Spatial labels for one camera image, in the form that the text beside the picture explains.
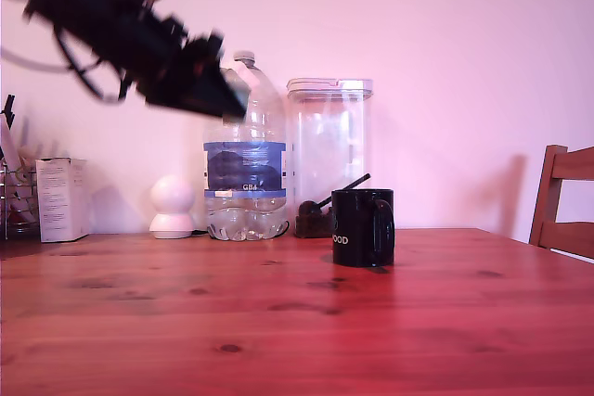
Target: wire rack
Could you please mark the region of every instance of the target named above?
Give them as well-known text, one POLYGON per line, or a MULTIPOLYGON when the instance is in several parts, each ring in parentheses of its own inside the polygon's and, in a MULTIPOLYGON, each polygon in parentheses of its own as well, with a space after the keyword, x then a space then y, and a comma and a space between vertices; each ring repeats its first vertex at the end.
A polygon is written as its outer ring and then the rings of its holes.
POLYGON ((0 164, 0 223, 5 240, 39 236, 37 172, 34 168, 10 171, 0 164))

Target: table surface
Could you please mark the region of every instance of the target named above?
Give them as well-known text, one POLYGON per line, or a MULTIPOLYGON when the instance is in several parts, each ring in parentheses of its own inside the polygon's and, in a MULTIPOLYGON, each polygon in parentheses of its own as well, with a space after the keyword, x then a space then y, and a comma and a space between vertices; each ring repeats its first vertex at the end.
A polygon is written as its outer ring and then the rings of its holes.
POLYGON ((594 394, 593 265, 475 229, 2 251, 5 396, 594 394))

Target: wooden chair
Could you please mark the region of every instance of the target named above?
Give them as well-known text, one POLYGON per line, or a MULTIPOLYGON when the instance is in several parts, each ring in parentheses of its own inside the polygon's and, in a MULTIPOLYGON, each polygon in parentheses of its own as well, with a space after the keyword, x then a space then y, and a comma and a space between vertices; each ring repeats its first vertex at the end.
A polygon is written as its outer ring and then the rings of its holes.
POLYGON ((556 223, 563 180, 594 180, 594 147, 547 147, 530 244, 594 258, 594 223, 556 223))

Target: large water jug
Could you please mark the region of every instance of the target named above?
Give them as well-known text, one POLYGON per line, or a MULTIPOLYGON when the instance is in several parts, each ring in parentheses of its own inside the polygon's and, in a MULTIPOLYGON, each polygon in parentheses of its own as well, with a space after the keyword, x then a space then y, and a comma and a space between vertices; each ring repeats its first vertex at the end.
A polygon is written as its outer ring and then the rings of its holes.
POLYGON ((259 240, 289 226, 285 112, 282 98, 256 68, 252 52, 234 55, 250 77, 245 121, 222 123, 204 137, 208 231, 220 240, 259 240))

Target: water bottle label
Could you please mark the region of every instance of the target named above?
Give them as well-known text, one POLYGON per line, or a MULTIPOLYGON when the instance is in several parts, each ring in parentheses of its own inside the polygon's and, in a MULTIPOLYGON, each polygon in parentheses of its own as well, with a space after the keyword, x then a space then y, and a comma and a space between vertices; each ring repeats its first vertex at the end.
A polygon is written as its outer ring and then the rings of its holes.
POLYGON ((284 143, 205 143, 206 198, 281 198, 287 196, 284 143))

